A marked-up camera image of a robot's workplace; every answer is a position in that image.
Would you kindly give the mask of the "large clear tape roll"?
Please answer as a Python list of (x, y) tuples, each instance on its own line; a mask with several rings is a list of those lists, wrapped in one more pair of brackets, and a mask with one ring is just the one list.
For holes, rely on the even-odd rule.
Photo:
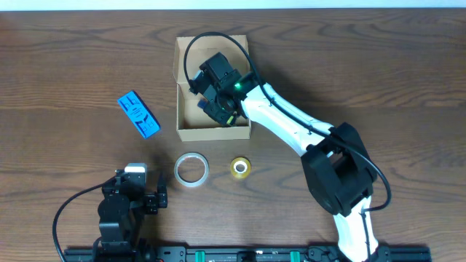
[(173, 167), (175, 180), (187, 188), (201, 186), (210, 173), (210, 166), (207, 159), (197, 153), (189, 152), (178, 157)]

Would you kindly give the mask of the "brown cardboard box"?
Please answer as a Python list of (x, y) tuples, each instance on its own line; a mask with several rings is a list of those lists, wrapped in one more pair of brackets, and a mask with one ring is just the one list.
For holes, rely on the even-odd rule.
[(239, 117), (233, 127), (223, 127), (212, 120), (198, 106), (202, 96), (189, 91), (189, 84), (183, 69), (183, 57), (187, 57), (188, 76), (193, 77), (199, 66), (208, 58), (220, 52), (226, 56), (233, 68), (241, 74), (250, 70), (249, 63), (239, 47), (222, 36), (194, 38), (178, 37), (175, 41), (173, 76), (177, 84), (177, 124), (176, 130), (183, 142), (208, 140), (242, 140), (250, 138), (250, 121)]

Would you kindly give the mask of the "blue plastic block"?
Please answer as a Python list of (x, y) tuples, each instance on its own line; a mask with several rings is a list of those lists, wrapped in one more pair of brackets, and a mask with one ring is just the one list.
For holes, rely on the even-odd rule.
[(117, 102), (144, 139), (160, 131), (159, 122), (136, 91), (129, 91)]

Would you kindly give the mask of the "small yellow tape roll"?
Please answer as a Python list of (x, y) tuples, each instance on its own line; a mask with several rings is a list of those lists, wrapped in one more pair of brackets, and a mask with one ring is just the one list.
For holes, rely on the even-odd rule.
[(236, 179), (245, 179), (250, 175), (251, 164), (245, 157), (237, 157), (230, 164), (230, 172)]

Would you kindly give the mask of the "yellow blue highlighter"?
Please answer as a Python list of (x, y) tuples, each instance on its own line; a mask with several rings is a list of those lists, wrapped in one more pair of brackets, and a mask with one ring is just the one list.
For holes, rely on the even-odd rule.
[(235, 125), (237, 115), (220, 107), (218, 104), (207, 100), (200, 100), (197, 106), (201, 108), (213, 121), (217, 122), (221, 126), (229, 127)]

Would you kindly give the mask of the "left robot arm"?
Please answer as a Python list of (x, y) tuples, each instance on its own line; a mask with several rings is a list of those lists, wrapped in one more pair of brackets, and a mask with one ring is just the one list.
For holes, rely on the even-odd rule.
[(132, 255), (141, 251), (140, 230), (147, 215), (168, 206), (167, 183), (159, 175), (157, 190), (146, 191), (145, 172), (117, 170), (102, 188), (104, 200), (98, 206), (103, 251), (111, 255)]

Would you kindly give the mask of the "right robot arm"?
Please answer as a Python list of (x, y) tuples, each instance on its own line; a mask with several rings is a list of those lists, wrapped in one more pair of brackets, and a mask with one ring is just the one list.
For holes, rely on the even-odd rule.
[(371, 195), (380, 171), (353, 126), (334, 127), (311, 117), (263, 82), (256, 69), (242, 75), (220, 52), (188, 83), (190, 92), (206, 99), (203, 110), (215, 122), (230, 127), (243, 116), (290, 146), (301, 159), (309, 192), (333, 216), (340, 251), (351, 261), (372, 258), (378, 242)]

